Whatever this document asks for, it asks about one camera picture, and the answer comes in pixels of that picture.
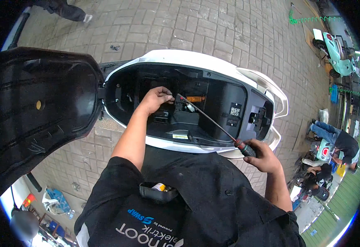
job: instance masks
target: person walking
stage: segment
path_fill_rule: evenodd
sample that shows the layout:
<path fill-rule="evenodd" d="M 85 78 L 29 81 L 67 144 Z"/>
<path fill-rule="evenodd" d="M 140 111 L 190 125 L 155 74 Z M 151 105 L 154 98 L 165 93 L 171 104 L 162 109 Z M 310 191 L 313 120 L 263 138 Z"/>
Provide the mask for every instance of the person walking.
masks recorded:
<path fill-rule="evenodd" d="M 216 152 L 147 150 L 148 116 L 173 101 L 167 88 L 153 88 L 133 112 L 76 220 L 79 246 L 305 246 L 283 167 L 267 144 L 245 141 L 256 157 L 244 158 L 267 173 L 265 198 Z"/>
<path fill-rule="evenodd" d="M 336 146 L 335 151 L 341 151 L 339 157 L 332 157 L 338 163 L 347 163 L 351 165 L 352 170 L 357 169 L 357 161 L 360 155 L 360 148 L 357 141 L 349 135 L 346 131 L 339 130 L 332 125 L 312 119 L 309 125 L 307 134 L 313 131 L 321 138 L 324 138 L 331 144 Z"/>
<path fill-rule="evenodd" d="M 86 14 L 79 7 L 67 4 L 67 0 L 37 0 L 34 4 L 47 10 L 50 14 L 56 13 L 71 21 L 88 23 L 92 19 L 92 15 Z"/>

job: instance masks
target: qr code sticker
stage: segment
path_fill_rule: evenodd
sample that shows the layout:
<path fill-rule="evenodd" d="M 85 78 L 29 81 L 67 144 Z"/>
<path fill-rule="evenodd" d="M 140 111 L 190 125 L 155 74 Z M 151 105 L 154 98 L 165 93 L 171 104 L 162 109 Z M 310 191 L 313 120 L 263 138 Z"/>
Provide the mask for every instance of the qr code sticker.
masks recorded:
<path fill-rule="evenodd" d="M 241 111 L 241 110 L 240 110 L 239 108 L 231 107 L 230 115 L 233 115 L 233 116 L 238 117 L 240 111 Z"/>

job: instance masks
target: red tail light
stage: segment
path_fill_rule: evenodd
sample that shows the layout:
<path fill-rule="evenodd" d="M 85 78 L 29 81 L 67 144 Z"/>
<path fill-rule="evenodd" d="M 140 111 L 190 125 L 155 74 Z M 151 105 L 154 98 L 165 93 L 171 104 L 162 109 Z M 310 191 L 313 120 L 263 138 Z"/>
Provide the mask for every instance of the red tail light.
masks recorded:
<path fill-rule="evenodd" d="M 323 148 L 322 154 L 326 156 L 328 154 L 328 147 Z"/>

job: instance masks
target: paving stone ground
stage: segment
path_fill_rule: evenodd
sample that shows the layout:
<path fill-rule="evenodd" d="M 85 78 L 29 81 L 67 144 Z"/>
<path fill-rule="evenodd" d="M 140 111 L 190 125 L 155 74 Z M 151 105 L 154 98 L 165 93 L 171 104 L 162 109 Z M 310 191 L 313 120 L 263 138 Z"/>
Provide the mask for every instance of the paving stone ground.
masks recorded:
<path fill-rule="evenodd" d="M 301 0 L 293 0 L 312 16 Z M 274 126 L 282 140 L 275 150 L 286 179 L 300 156 L 293 152 L 302 119 L 329 107 L 328 77 L 306 44 L 302 25 L 288 22 L 289 1 L 277 0 L 81 0 L 69 2 L 94 17 L 72 22 L 32 7 L 18 45 L 91 54 L 97 62 L 137 58 L 154 49 L 202 52 L 261 71 L 289 100 L 288 116 Z M 120 46 L 118 51 L 110 46 Z M 276 99 L 276 110 L 280 104 Z M 89 136 L 49 155 L 32 171 L 41 183 L 88 199 L 123 129 L 105 119 Z M 236 166 L 254 190 L 265 194 L 266 174 L 240 161 Z M 71 183 L 80 184 L 75 191 Z"/>

